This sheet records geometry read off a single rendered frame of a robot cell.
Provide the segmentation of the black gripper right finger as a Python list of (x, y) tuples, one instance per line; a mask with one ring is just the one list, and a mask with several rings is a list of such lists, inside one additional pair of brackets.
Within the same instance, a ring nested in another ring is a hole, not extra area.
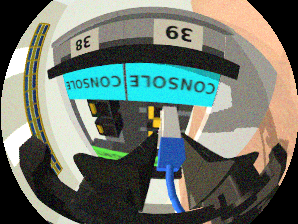
[(218, 186), (221, 186), (231, 173), (249, 167), (258, 159), (257, 151), (226, 159), (218, 153), (209, 151), (209, 148), (186, 136), (184, 132), (180, 133), (185, 145), (186, 157), (181, 167), (184, 172), (190, 210), (204, 208), (202, 202), (216, 192)]

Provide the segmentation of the blue network cable with white plug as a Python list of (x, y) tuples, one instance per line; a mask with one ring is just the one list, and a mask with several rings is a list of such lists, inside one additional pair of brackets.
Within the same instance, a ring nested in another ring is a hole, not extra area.
[(160, 117), (153, 117), (153, 127), (158, 129), (158, 167), (157, 171), (166, 172), (166, 186), (168, 196), (177, 213), (185, 212), (180, 200), (178, 200), (176, 185), (174, 185), (174, 172), (180, 169), (185, 160), (184, 139), (181, 139), (180, 127), (178, 127), (177, 107), (162, 105)]

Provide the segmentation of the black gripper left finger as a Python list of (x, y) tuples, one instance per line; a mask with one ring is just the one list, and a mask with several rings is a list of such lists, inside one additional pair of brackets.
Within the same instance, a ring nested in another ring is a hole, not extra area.
[(156, 161), (157, 141), (158, 132), (153, 132), (148, 139), (121, 159), (102, 159), (80, 152), (73, 156), (73, 161), (82, 177), (132, 190), (136, 201), (134, 204), (138, 206), (138, 212), (142, 212)]

